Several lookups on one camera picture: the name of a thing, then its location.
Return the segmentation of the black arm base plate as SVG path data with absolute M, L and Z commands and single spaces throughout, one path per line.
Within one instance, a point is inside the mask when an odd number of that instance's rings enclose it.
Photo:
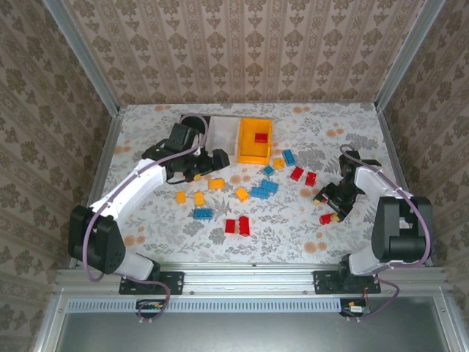
M 147 281 L 158 281 L 168 287 L 171 295 L 181 295 L 184 287 L 185 274 L 182 271 L 160 271 L 152 275 Z M 129 279 L 121 279 L 119 294 L 150 296 L 164 295 L 165 289 L 160 285 L 138 283 Z
M 314 289 L 318 295 L 327 294 L 368 294 L 381 293 L 379 283 L 373 276 L 355 276 L 350 273 L 341 274 L 338 271 L 314 271 Z

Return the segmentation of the aluminium frame post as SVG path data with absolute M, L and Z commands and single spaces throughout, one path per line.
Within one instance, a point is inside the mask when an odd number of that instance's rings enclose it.
M 97 94 L 99 95 L 109 114 L 115 117 L 119 113 L 120 104 L 108 85 L 103 71 L 99 68 L 92 50 L 86 44 L 84 36 L 80 33 L 70 12 L 66 8 L 63 0 L 43 0 L 48 11 L 55 20 L 57 26 L 62 31 L 68 45 L 80 62 L 85 74 L 91 81 Z
M 444 2 L 445 0 L 425 0 L 423 3 L 375 99 L 374 104 L 378 111 L 384 110 L 412 60 L 416 58 L 416 54 L 439 15 Z

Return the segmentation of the floral table cover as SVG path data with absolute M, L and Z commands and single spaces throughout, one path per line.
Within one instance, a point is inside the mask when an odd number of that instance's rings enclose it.
M 315 205 L 314 195 L 340 180 L 339 148 L 351 144 L 365 159 L 383 165 L 393 176 L 383 132 L 372 103 L 238 103 L 128 106 L 114 149 L 104 192 L 109 192 L 136 166 L 141 154 L 171 132 L 182 114 L 268 118 L 273 123 L 272 159 L 290 149 L 298 167 L 317 174 L 314 186 L 290 178 L 291 168 L 278 170 L 272 181 L 278 192 L 268 199 L 240 202 L 235 191 L 250 191 L 265 179 L 261 166 L 230 165 L 199 181 L 158 187 L 124 223 L 125 247 L 162 262 L 190 263 L 337 263 L 344 254 L 365 248 L 372 236 L 375 207 L 360 196 L 342 222 L 321 225 L 327 205 Z M 208 180 L 223 178 L 226 187 L 209 190 Z M 178 205 L 176 193 L 187 201 Z M 196 207 L 201 191 L 205 205 Z M 197 208 L 213 210 L 210 220 L 196 220 Z M 240 234 L 239 218 L 247 216 L 250 235 Z M 236 221 L 235 234 L 225 233 L 227 219 Z

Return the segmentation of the grey metal panel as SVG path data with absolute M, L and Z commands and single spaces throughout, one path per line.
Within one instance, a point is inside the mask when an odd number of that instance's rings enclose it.
M 56 352 L 449 352 L 428 309 L 359 323 L 337 314 L 71 314 Z

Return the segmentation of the small connector board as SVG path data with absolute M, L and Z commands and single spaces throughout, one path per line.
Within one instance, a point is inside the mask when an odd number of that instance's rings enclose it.
M 370 313 L 368 302 L 365 298 L 361 299 L 341 299 L 340 300 L 341 316 L 346 318 L 360 318 Z
M 165 299 L 142 299 L 136 302 L 136 315 L 141 320 L 154 320 L 165 309 Z

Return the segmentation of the white plastic bin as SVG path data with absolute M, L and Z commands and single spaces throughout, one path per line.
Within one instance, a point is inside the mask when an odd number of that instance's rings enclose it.
M 211 116 L 206 150 L 211 153 L 215 149 L 221 149 L 229 157 L 234 157 L 240 122 L 240 117 Z

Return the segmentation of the yellow plastic bin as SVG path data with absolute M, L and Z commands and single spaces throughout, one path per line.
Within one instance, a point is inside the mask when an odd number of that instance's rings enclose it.
M 267 143 L 255 143 L 256 133 L 267 133 Z M 237 162 L 268 165 L 272 148 L 273 123 L 271 119 L 244 117 L 240 122 L 237 142 Z

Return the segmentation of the aluminium side rail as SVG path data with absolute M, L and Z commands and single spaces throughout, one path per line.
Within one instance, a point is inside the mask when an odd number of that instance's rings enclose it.
M 380 122 L 380 127 L 381 127 L 382 132 L 383 132 L 384 142 L 385 142 L 386 147 L 387 147 L 388 155 L 389 155 L 389 158 L 390 158 L 390 161 L 391 161 L 391 166 L 392 166 L 393 173 L 394 173 L 394 176 L 395 176 L 395 179 L 396 179 L 395 184 L 402 187 L 402 189 L 404 191 L 406 191 L 407 193 L 410 193 L 410 190 L 407 186 L 407 182 L 405 180 L 404 173 L 402 171 L 402 167 L 401 167 L 401 164 L 400 164 L 400 161 L 399 161 L 399 157 L 398 157 L 395 145 L 394 145 L 394 140 L 391 136 L 391 132 L 389 130 L 388 124 L 385 121 L 385 115 L 382 111 L 377 110 L 377 117 L 378 117 L 378 120 Z M 431 264 L 431 253 L 432 253 L 432 250 L 433 250 L 433 238 L 432 238 L 432 236 L 433 236 L 433 231 L 434 231 L 433 216 L 432 216 L 432 205 L 428 204 L 426 207 L 422 207 L 420 209 L 420 211 L 422 213 L 422 217 L 424 218 L 424 222 L 425 222 L 426 227 L 428 229 L 428 235 L 426 235 L 426 233 L 424 232 L 424 237 L 426 239 L 426 247 L 428 247 L 429 250 L 428 250 L 428 255 L 425 257 L 426 261 L 423 262 L 423 264 L 424 265 L 432 265 Z
M 89 193 L 88 200 L 84 206 L 87 209 L 94 202 L 98 201 L 103 194 L 103 189 L 106 184 L 106 178 L 111 165 L 114 149 L 117 145 L 119 134 L 122 130 L 122 122 L 124 120 L 128 106 L 119 108 L 119 111 L 111 118 L 106 140 L 103 145 L 100 160 L 98 162 L 95 177 L 93 180 L 92 188 Z

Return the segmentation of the black plastic bin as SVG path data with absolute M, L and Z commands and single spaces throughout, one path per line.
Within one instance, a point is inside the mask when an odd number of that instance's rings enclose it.
M 210 116 L 195 113 L 184 114 L 180 118 L 180 123 L 195 128 L 198 134 L 203 135 L 202 148 L 205 148 L 209 134 Z

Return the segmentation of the aluminium front rail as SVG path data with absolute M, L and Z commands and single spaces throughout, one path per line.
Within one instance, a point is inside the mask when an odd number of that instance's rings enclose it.
M 336 270 L 336 264 L 163 263 L 163 271 L 185 273 L 184 297 L 299 297 L 313 296 L 313 273 Z M 438 267 L 395 268 L 379 275 L 399 286 L 400 295 L 437 296 L 450 293 L 446 273 Z M 53 294 L 69 297 L 116 297 L 117 276 L 90 282 L 81 266 L 58 271 Z

